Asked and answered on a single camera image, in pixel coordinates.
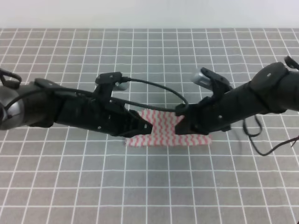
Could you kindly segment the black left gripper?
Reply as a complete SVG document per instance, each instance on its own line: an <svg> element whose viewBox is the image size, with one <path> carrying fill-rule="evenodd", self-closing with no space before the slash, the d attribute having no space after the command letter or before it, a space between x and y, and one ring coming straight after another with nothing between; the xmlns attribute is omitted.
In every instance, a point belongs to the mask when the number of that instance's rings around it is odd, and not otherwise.
<svg viewBox="0 0 299 224"><path fill-rule="evenodd" d="M57 93L56 100L59 103L55 115L57 124L125 138L152 132L153 125L139 111L127 110L123 103L102 103L95 98L70 93Z"/></svg>

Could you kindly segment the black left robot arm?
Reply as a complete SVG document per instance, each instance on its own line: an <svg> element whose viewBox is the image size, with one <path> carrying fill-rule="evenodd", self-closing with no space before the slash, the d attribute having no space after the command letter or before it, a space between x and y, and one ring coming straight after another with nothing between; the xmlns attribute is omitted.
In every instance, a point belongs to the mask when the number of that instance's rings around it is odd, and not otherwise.
<svg viewBox="0 0 299 224"><path fill-rule="evenodd" d="M72 126L94 132L131 138L150 134L152 124L122 99L112 99L114 90L127 79L120 72L97 76L94 91L63 87L44 78L22 85L22 78L0 71L0 128L21 126L49 128L53 124Z"/></svg>

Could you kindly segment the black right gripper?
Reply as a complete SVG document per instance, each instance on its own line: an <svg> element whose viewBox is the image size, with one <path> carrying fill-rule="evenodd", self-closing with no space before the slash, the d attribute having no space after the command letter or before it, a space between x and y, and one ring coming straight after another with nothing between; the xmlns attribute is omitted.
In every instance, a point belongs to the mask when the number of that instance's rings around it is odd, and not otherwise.
<svg viewBox="0 0 299 224"><path fill-rule="evenodd" d="M231 125L243 119L243 99L240 93L214 93L197 104L179 104L175 116L184 116L175 125L176 135L208 135L216 131L228 131Z"/></svg>

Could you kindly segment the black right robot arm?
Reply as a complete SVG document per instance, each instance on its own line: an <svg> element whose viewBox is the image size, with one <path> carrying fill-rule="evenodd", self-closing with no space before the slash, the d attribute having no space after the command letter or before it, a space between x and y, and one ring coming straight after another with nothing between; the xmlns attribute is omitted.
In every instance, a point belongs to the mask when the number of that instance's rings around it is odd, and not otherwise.
<svg viewBox="0 0 299 224"><path fill-rule="evenodd" d="M250 81L233 88L223 76L202 67L192 80L213 92L190 104L176 124L175 134L202 134L230 130L231 124L257 114L299 109L299 64L286 56L262 68Z"/></svg>

